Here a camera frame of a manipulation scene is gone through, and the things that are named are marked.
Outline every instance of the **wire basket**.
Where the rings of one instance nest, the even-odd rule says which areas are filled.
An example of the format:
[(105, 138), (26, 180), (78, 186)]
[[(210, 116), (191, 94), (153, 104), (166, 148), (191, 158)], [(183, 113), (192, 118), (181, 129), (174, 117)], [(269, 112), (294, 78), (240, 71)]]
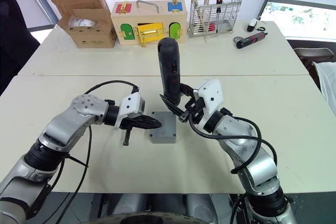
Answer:
[(222, 4), (196, 6), (191, 2), (189, 36), (232, 31), (242, 0), (223, 0)]

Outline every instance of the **cable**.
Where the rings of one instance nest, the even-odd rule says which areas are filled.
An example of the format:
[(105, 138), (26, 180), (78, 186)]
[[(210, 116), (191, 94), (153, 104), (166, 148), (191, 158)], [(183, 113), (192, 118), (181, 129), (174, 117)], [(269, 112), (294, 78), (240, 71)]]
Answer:
[(57, 184), (59, 178), (61, 177), (61, 174), (62, 174), (62, 171), (63, 171), (63, 167), (64, 167), (64, 159), (61, 161), (61, 166), (60, 166), (60, 168), (59, 168), (57, 177), (56, 177), (56, 179), (55, 179), (53, 185), (51, 186), (50, 191), (53, 190), (53, 188), (56, 186), (56, 184)]
[(90, 161), (90, 153), (91, 153), (91, 142), (92, 142), (92, 129), (91, 129), (91, 126), (89, 126), (89, 146), (88, 146), (88, 154), (87, 154), (87, 158), (86, 158), (86, 166), (84, 168), (84, 171), (83, 171), (83, 175), (82, 175), (82, 178), (74, 192), (74, 194), (72, 195), (72, 197), (70, 198), (70, 200), (68, 201), (67, 205), (65, 206), (65, 208), (63, 209), (61, 215), (58, 217), (58, 220), (56, 221), (56, 224), (59, 224), (61, 219), (63, 218), (64, 214), (66, 213), (66, 211), (68, 210), (71, 202), (74, 200), (75, 196), (77, 195), (83, 181), (84, 181), (84, 178), (85, 178), (85, 175), (86, 175), (86, 171), (88, 169), (88, 165), (89, 165), (89, 161)]
[(59, 208), (63, 205), (63, 203), (65, 202), (65, 200), (68, 198), (68, 196), (70, 195), (70, 193), (67, 194), (67, 196), (65, 196), (64, 200), (61, 202), (61, 204), (59, 204), (59, 206), (56, 208), (56, 210), (49, 216), (48, 219), (46, 219), (42, 224), (47, 223), (48, 220), (50, 220), (54, 214), (59, 210)]
[[(127, 84), (127, 85), (130, 85), (133, 87), (132, 89), (132, 93), (135, 93), (135, 92), (138, 92), (139, 91), (139, 87), (136, 86), (135, 84), (132, 84), (128, 81), (121, 81), (121, 80), (112, 80), (112, 81), (106, 81), (106, 82), (102, 82), (98, 85), (95, 85), (94, 87), (92, 87), (91, 89), (89, 89), (88, 91), (85, 92), (85, 94), (88, 94), (90, 92), (92, 92), (93, 90), (96, 90), (97, 88), (103, 86), (103, 85), (106, 85), (106, 84), (110, 84), (110, 83), (124, 83), (124, 84)], [(65, 206), (65, 208), (63, 209), (62, 213), (60, 214), (60, 216), (58, 217), (58, 220), (56, 221), (56, 224), (59, 224), (61, 219), (63, 218), (64, 214), (66, 213), (66, 211), (68, 210), (70, 204), (72, 203), (72, 201), (74, 200), (75, 196), (77, 195), (77, 192), (79, 191), (83, 181), (84, 181), (84, 178), (85, 178), (85, 175), (86, 175), (86, 172), (87, 172), (87, 169), (88, 169), (88, 165), (89, 165), (89, 161), (90, 161), (90, 153), (91, 153), (91, 142), (92, 142), (92, 129), (91, 129), (91, 126), (89, 126), (89, 146), (88, 146), (88, 154), (87, 154), (87, 160), (86, 160), (86, 164), (85, 164), (85, 168), (84, 168), (84, 171), (83, 171), (83, 175), (82, 175), (82, 178), (74, 192), (74, 194), (72, 195), (72, 197), (70, 198), (70, 200), (68, 201), (67, 205)], [(61, 165), (61, 168), (60, 168), (60, 171), (57, 175), (57, 180), (59, 179), (58, 177), (60, 177), (60, 173), (61, 173), (61, 170), (63, 169), (63, 166)]]
[(190, 124), (190, 127), (193, 129), (194, 132), (196, 132), (198, 135), (202, 136), (202, 137), (205, 137), (205, 138), (210, 138), (210, 139), (216, 139), (216, 140), (220, 140), (220, 139), (224, 139), (224, 140), (228, 140), (228, 139), (241, 139), (241, 138), (244, 138), (244, 139), (252, 139), (252, 140), (257, 140), (257, 146), (255, 148), (255, 150), (253, 151), (251, 157), (246, 161), (244, 162), (243, 164), (241, 164), (240, 166), (234, 168), (231, 170), (231, 173), (232, 174), (236, 174), (240, 169), (243, 169), (245, 168), (246, 166), (248, 166), (252, 161), (253, 159), (257, 156), (259, 150), (260, 150), (260, 147), (261, 147), (261, 133), (260, 133), (260, 130), (258, 128), (258, 126), (250, 121), (250, 120), (247, 120), (246, 121), (250, 121), (252, 122), (253, 126), (256, 125), (256, 131), (257, 133), (259, 133), (259, 136), (260, 137), (255, 137), (255, 136), (245, 136), (245, 135), (232, 135), (232, 136), (223, 136), (223, 135), (209, 135), (209, 134), (206, 134), (206, 133), (203, 133), (202, 131), (200, 131), (199, 129), (196, 128), (196, 126), (194, 125), (193, 123), (193, 114), (190, 113), (189, 114), (189, 124)]
[(132, 93), (134, 92), (137, 92), (139, 90), (139, 87), (135, 84), (132, 84), (128, 81), (121, 81), (121, 80), (113, 80), (113, 81), (106, 81), (106, 82), (102, 82), (94, 87), (92, 87), (91, 89), (89, 89), (88, 91), (86, 91), (84, 94), (88, 94), (90, 92), (92, 92), (93, 90), (96, 90), (97, 88), (103, 86), (103, 85), (106, 85), (106, 84), (110, 84), (110, 83), (124, 83), (124, 84), (127, 84), (127, 85), (130, 85), (133, 87), (133, 90), (132, 90)]
[(240, 202), (243, 201), (243, 199), (247, 196), (246, 193), (242, 194), (237, 202), (233, 205), (233, 208), (232, 208), (232, 213), (231, 213), (231, 218), (230, 218), (230, 224), (233, 224), (233, 220), (235, 219), (235, 214), (236, 214), (236, 211), (237, 211), (237, 208), (239, 207), (240, 205)]
[(277, 156), (277, 153), (276, 153), (275, 149), (274, 149), (273, 146), (272, 146), (270, 143), (268, 143), (266, 140), (263, 140), (263, 139), (262, 139), (261, 142), (262, 142), (263, 144), (266, 144), (266, 145), (268, 146), (268, 148), (270, 148), (270, 150), (271, 150), (271, 152), (272, 152), (272, 154), (273, 154), (273, 160), (274, 160), (275, 166), (277, 166), (277, 165), (278, 165), (278, 156)]

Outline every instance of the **window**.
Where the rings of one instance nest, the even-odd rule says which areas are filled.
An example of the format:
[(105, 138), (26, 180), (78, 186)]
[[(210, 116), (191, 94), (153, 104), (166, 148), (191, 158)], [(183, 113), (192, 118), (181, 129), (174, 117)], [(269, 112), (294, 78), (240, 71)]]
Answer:
[(336, 10), (268, 2), (261, 20), (274, 21), (286, 38), (336, 41)]

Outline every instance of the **gray block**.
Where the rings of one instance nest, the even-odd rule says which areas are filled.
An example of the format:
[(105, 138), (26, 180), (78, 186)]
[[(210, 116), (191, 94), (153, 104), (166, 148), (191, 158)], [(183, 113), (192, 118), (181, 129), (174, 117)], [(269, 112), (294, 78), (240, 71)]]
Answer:
[(176, 143), (176, 115), (172, 112), (152, 112), (151, 117), (159, 120), (162, 126), (150, 130), (150, 139), (154, 144)]

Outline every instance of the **plastic bag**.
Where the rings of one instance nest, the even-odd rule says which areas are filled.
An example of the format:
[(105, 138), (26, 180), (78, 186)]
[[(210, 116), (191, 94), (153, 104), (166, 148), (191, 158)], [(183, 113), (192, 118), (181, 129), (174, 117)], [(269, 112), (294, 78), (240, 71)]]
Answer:
[(69, 18), (68, 26), (96, 26), (97, 22), (85, 18), (76, 18), (71, 16)]

